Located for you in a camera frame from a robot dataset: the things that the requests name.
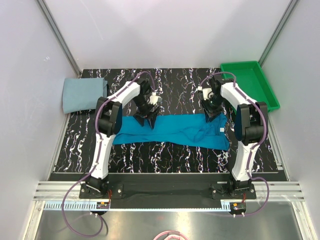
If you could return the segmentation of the left orange connector block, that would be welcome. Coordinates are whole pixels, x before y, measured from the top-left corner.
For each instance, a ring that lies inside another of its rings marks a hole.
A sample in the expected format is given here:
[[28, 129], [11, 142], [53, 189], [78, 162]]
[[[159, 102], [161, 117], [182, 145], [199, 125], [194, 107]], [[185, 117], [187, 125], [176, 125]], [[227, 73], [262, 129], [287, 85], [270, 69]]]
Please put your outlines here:
[[97, 209], [109, 209], [110, 202], [109, 201], [98, 201], [96, 204]]

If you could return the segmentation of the green plastic bin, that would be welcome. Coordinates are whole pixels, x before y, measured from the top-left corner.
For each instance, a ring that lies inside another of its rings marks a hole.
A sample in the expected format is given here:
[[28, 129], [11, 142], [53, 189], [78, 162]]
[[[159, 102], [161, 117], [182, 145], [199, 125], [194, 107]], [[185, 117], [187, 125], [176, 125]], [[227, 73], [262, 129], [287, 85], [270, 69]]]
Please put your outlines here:
[[258, 61], [221, 63], [220, 70], [233, 73], [239, 87], [251, 98], [265, 102], [268, 112], [281, 107]]

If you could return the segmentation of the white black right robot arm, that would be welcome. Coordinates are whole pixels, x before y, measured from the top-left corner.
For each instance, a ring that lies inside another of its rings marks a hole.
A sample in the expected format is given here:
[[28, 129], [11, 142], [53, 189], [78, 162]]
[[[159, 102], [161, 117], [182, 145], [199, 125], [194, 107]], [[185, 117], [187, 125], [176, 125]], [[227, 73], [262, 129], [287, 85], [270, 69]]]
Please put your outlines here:
[[202, 93], [201, 105], [207, 123], [222, 113], [222, 102], [228, 101], [236, 110], [234, 135], [238, 141], [235, 164], [228, 182], [219, 193], [239, 198], [251, 191], [252, 168], [256, 152], [268, 135], [268, 106], [263, 101], [249, 97], [236, 83], [236, 76], [230, 79], [215, 79], [219, 73], [212, 73], [201, 81], [197, 90]]

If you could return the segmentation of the aluminium frame rail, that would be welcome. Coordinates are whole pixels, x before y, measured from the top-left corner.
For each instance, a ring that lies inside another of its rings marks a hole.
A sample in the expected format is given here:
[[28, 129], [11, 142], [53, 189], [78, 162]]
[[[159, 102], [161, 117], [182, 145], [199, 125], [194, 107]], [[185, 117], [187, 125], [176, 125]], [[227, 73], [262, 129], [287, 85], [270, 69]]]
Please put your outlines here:
[[33, 199], [38, 201], [75, 199], [102, 199], [106, 197], [124, 199], [130, 196], [193, 196], [214, 200], [257, 200], [302, 202], [304, 196], [297, 182], [272, 181], [268, 184], [257, 181], [247, 190], [236, 193], [227, 191], [226, 182], [138, 182], [116, 181], [107, 183], [102, 192], [86, 186], [84, 182], [76, 186], [71, 181], [41, 181]]

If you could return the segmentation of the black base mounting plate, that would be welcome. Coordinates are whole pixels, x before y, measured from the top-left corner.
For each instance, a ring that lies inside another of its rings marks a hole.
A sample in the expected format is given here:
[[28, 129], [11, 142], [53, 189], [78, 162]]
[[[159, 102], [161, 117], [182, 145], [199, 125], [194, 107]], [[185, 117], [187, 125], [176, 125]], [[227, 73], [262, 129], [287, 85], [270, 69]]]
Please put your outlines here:
[[86, 186], [80, 185], [79, 197], [81, 199], [125, 199], [128, 197], [151, 197], [151, 196], [196, 196], [214, 200], [255, 200], [257, 194], [254, 185], [246, 191], [236, 193], [227, 192], [225, 181], [203, 181], [203, 182], [110, 182], [104, 185], [104, 194]]

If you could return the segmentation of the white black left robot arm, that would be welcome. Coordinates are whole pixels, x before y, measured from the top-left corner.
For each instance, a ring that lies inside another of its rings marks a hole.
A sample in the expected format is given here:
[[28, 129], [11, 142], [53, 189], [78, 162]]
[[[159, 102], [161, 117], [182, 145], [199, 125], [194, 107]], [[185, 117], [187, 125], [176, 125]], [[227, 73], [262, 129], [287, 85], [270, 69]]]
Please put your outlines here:
[[93, 162], [83, 181], [97, 198], [110, 193], [108, 189], [109, 159], [116, 135], [123, 123], [123, 107], [134, 101], [137, 111], [133, 118], [140, 126], [148, 123], [154, 129], [162, 98], [158, 96], [147, 79], [135, 77], [108, 97], [100, 97], [95, 110], [96, 144]]

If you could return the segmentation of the right orange connector block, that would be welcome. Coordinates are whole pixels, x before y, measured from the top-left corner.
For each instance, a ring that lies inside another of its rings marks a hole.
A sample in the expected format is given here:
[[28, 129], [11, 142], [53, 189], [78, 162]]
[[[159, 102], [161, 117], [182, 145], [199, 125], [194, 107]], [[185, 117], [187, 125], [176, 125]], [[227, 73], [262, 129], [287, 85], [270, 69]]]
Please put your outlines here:
[[245, 202], [233, 202], [230, 206], [232, 211], [245, 212], [247, 204]]

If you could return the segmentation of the bright blue t shirt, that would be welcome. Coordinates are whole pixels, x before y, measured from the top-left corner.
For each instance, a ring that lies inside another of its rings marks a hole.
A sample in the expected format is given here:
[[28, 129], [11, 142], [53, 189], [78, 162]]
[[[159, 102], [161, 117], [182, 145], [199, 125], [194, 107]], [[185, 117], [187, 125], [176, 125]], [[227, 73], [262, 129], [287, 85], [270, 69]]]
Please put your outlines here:
[[147, 123], [141, 126], [132, 116], [124, 116], [122, 127], [113, 143], [121, 145], [169, 142], [189, 147], [227, 151], [230, 143], [225, 136], [226, 123], [227, 118], [222, 113], [211, 122], [206, 122], [203, 113], [159, 115], [152, 129]]

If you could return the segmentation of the orange connector block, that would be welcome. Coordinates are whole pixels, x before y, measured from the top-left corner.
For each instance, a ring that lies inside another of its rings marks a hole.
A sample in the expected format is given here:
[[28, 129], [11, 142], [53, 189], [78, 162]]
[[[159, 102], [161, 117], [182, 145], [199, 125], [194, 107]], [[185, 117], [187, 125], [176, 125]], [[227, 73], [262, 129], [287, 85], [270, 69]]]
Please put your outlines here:
[[232, 211], [245, 212], [247, 204], [245, 202], [233, 202], [230, 206]]
[[96, 204], [97, 209], [109, 209], [110, 202], [109, 201], [98, 201]]

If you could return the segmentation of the folded light blue t shirt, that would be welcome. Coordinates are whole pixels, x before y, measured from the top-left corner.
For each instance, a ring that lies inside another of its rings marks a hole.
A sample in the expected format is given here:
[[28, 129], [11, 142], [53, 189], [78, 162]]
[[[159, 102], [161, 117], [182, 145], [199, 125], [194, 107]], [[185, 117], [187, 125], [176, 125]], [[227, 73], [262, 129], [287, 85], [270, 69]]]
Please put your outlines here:
[[98, 78], [66, 78], [62, 92], [64, 114], [95, 110], [100, 97], [108, 95], [108, 81]]

